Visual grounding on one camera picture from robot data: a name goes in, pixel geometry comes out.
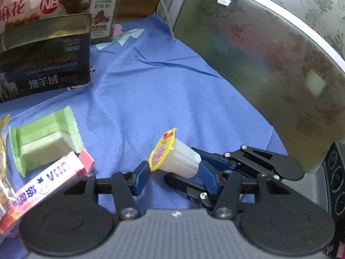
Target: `dark tin box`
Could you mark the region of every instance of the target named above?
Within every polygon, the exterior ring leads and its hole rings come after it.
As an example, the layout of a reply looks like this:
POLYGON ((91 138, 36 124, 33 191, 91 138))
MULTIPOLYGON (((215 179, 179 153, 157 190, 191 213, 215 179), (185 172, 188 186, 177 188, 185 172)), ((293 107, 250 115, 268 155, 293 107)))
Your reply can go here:
POLYGON ((88 83, 90 24, 90 14, 72 14, 0 34, 0 103, 88 83))

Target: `green snack package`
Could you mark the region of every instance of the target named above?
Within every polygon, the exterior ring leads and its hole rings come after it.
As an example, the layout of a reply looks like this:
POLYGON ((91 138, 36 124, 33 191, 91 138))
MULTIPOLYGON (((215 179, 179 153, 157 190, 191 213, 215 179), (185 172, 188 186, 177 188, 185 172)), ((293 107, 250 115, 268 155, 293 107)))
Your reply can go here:
POLYGON ((20 175, 84 148, 72 109, 54 112, 25 126, 10 127, 13 160, 20 175))

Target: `gold tin lid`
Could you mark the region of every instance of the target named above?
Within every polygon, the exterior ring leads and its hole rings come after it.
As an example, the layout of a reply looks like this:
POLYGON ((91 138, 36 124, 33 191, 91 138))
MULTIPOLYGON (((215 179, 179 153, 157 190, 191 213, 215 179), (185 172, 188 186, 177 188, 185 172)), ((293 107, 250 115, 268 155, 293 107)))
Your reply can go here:
POLYGON ((0 34, 0 53, 48 39, 90 32, 91 14, 70 14, 42 19, 0 34))

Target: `blue cloth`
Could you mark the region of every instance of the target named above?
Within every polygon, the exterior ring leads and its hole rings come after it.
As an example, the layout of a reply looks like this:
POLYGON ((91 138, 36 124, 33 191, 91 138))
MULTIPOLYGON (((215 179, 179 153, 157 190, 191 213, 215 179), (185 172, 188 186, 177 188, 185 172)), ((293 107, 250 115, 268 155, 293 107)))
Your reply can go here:
MULTIPOLYGON (((178 128, 179 140, 211 153, 235 151, 246 144, 286 154, 273 127, 198 54, 172 38, 158 15, 122 27, 124 32, 144 30, 124 42, 115 38, 101 50, 92 46, 91 65, 97 72, 86 86, 57 92, 50 99, 40 100, 37 95, 0 104, 1 113, 5 107, 17 114, 8 125, 19 127, 70 105, 99 178, 134 170, 173 127, 178 128)), ((42 170, 29 172, 22 180, 10 150, 8 154, 18 184, 42 170)), ((151 174, 137 197, 142 212, 147 207, 191 207, 164 183, 163 174, 151 174)), ((100 204, 114 210, 111 196, 100 198, 100 204)), ((20 259, 25 254, 19 238, 0 245, 1 259, 20 259)))

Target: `black circular disc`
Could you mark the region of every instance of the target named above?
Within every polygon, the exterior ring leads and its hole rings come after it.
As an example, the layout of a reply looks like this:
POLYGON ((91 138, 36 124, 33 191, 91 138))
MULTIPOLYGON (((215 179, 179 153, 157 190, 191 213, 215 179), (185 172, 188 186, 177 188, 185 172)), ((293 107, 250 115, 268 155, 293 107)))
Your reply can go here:
POLYGON ((273 195, 246 210, 240 228, 257 247, 281 256, 322 250, 334 234, 332 217, 302 197, 273 195))
POLYGON ((300 180, 304 176, 302 165, 292 157, 279 160, 279 167, 276 167, 275 171, 283 178, 291 181, 300 180))
POLYGON ((335 214, 342 215, 345 211, 345 192, 340 193, 334 205, 335 214))
POLYGON ((333 151, 328 158, 328 167, 329 169, 334 168, 335 164, 337 163, 338 155, 337 152, 333 151))
POLYGON ((344 183, 345 171, 342 166, 338 166, 331 177, 331 190, 336 193, 344 183))
POLYGON ((72 256, 103 243, 114 228, 112 215, 78 195, 52 198, 28 211, 20 236, 29 251, 46 256, 72 256))

